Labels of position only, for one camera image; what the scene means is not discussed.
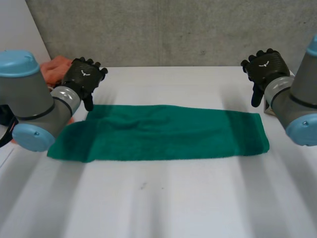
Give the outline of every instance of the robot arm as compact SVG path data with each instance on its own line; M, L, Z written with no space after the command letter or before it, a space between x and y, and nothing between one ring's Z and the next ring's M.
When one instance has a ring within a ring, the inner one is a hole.
M13 139L31 151L46 151L78 109L93 109L92 92L105 78L100 63L75 59L61 85L50 93L34 56L26 51L0 53L0 105L18 120Z
M262 96L270 104L286 134L299 145L317 145L317 35L306 50L295 78L283 58L268 49L241 63L254 82L252 106L260 105Z

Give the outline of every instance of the white table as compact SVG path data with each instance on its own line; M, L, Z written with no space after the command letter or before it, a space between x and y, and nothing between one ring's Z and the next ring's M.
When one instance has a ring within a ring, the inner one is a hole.
M81 164L8 145L0 238L317 237L317 148L293 144L262 105L252 108L252 86L240 67L109 68L96 104L260 113L269 152ZM85 115L81 105L75 119Z

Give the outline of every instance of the black cable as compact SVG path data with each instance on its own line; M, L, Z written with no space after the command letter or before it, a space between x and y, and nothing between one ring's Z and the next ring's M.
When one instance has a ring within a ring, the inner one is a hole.
M16 119L16 117L13 117L10 121L10 124L9 124L6 132L4 133L2 138L0 139L0 148L5 146L7 143L9 143L13 139L12 138L12 131L13 131L13 128L16 124L18 124L18 120Z

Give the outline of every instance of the concrete wall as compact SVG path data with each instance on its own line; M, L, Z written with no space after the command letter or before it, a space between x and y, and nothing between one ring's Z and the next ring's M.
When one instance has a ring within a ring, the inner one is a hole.
M104 66L239 65L260 49L296 71L316 0L27 0L51 55Z

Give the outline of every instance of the green towel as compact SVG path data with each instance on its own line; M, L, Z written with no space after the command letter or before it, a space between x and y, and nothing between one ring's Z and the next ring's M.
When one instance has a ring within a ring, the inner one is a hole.
M177 106L95 105L48 151L55 159L177 160L248 156L269 144L259 114Z

